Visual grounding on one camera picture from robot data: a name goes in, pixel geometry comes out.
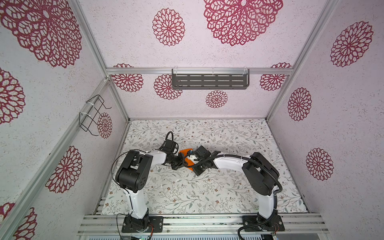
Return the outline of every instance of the zip tie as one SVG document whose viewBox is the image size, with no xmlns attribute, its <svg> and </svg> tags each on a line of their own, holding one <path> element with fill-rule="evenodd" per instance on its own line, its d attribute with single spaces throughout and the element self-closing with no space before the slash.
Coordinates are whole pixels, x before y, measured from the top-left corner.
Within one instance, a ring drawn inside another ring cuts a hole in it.
<svg viewBox="0 0 384 240">
<path fill-rule="evenodd" d="M 81 112 L 81 113 L 84 113 L 84 112 Z M 86 115 L 88 115 L 89 117 L 91 117 L 88 113 L 84 113 L 84 114 L 86 114 Z"/>
</svg>

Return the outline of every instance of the pink wall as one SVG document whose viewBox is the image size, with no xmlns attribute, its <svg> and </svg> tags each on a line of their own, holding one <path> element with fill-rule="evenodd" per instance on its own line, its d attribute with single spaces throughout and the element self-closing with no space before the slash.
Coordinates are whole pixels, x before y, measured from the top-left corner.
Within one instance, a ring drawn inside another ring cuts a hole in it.
<svg viewBox="0 0 384 240">
<path fill-rule="evenodd" d="M 383 11 L 381 0 L 342 1 L 270 121 L 310 209 L 335 240 L 382 239 Z M 345 46 L 350 61 L 338 58 Z"/>
<path fill-rule="evenodd" d="M 0 224 L 104 78 L 66 1 L 24 3 L 0 1 Z M 125 125 L 110 90 L 102 96 L 110 135 L 79 131 L 57 170 L 68 178 L 52 176 L 14 239 L 74 239 L 93 213 Z"/>
<path fill-rule="evenodd" d="M 239 0 L 232 1 L 232 6 L 227 2 L 80 0 L 109 67 L 124 63 L 133 67 L 241 68 L 292 65 L 325 0 Z M 270 14 L 256 16 L 255 9 Z M 239 19 L 237 24 L 225 17 L 229 12 Z M 168 26 L 168 18 L 175 30 L 162 29 Z M 252 75 L 247 90 L 224 91 L 227 97 L 221 101 L 225 99 L 225 105 L 211 108 L 206 98 L 212 91 L 183 91 L 177 98 L 164 99 L 154 88 L 158 75 L 140 77 L 136 83 L 128 83 L 134 85 L 129 89 L 121 86 L 121 80 L 115 82 L 122 87 L 119 94 L 134 118 L 265 117 L 278 92 L 263 89 L 261 76 Z"/>
<path fill-rule="evenodd" d="M 67 2 L 56 5 L 66 31 L 47 5 L 0 3 L 0 206 L 16 202 L 103 79 Z"/>
</svg>

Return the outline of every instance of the black motor joint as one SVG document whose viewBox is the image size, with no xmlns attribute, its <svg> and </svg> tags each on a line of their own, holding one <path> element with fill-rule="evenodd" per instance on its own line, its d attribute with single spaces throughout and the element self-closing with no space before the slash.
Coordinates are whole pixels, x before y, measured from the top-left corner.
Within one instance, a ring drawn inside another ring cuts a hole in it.
<svg viewBox="0 0 384 240">
<path fill-rule="evenodd" d="M 205 147 L 203 146 L 198 147 L 195 151 L 189 151 L 188 155 L 195 155 L 197 157 L 196 161 L 202 162 L 202 164 L 196 164 L 196 166 L 192 166 L 193 172 L 197 176 L 199 176 L 208 168 L 217 169 L 213 159 L 208 161 L 205 161 L 205 160 L 209 157 L 216 156 L 219 153 L 220 151 L 214 151 L 213 153 L 211 153 L 210 151 L 205 149 Z"/>
</svg>

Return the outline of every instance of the wallpaper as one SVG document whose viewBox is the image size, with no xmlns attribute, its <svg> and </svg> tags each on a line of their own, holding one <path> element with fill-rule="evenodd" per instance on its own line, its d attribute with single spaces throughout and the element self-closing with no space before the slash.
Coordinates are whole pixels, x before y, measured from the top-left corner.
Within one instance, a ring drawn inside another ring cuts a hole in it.
<svg viewBox="0 0 384 240">
<path fill-rule="evenodd" d="M 110 89 L 101 95 L 108 109 L 101 107 L 101 114 L 90 112 L 98 121 L 90 125 L 90 131 L 79 131 L 32 204 L 15 239 L 75 239 L 83 216 L 93 214 L 125 126 Z M 13 205 L 0 206 L 0 220 Z"/>
<path fill-rule="evenodd" d="M 0 42 L 2 206 L 17 200 L 102 75 L 66 1 L 1 0 Z"/>
<path fill-rule="evenodd" d="M 122 152 L 158 148 L 167 132 L 173 131 L 179 150 L 203 145 L 209 151 L 251 155 L 260 152 L 279 171 L 283 186 L 278 193 L 279 212 L 307 212 L 264 120 L 147 120 L 132 121 Z M 123 155 L 117 163 L 120 166 Z M 155 165 L 144 187 L 150 214 L 254 213 L 257 193 L 242 172 L 207 169 L 200 176 L 191 170 Z M 123 190 L 111 182 L 102 214 L 129 214 L 130 204 Z"/>
<path fill-rule="evenodd" d="M 271 67 L 297 58 L 325 0 L 80 0 L 106 65 Z"/>
<path fill-rule="evenodd" d="M 112 75 L 130 118 L 262 118 L 285 78 L 250 75 L 246 90 L 175 90 L 168 74 Z"/>
<path fill-rule="evenodd" d="M 383 11 L 382 1 L 341 1 L 270 121 L 334 240 L 382 238 Z"/>
</svg>

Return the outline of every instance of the orange object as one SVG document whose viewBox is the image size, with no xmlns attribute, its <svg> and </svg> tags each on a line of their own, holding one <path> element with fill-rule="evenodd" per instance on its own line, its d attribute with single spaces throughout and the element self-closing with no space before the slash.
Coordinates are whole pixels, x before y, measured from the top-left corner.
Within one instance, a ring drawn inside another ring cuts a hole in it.
<svg viewBox="0 0 384 240">
<path fill-rule="evenodd" d="M 190 150 L 193 150 L 193 148 L 184 149 L 184 150 L 181 150 L 181 151 L 179 151 L 179 152 L 182 153 L 184 156 L 186 156 L 186 155 L 187 155 L 187 152 L 189 152 Z M 187 157 L 185 158 L 185 161 L 188 163 L 188 165 L 193 165 L 193 164 L 194 164 L 194 163 L 193 163 L 191 160 L 189 160 Z"/>
</svg>

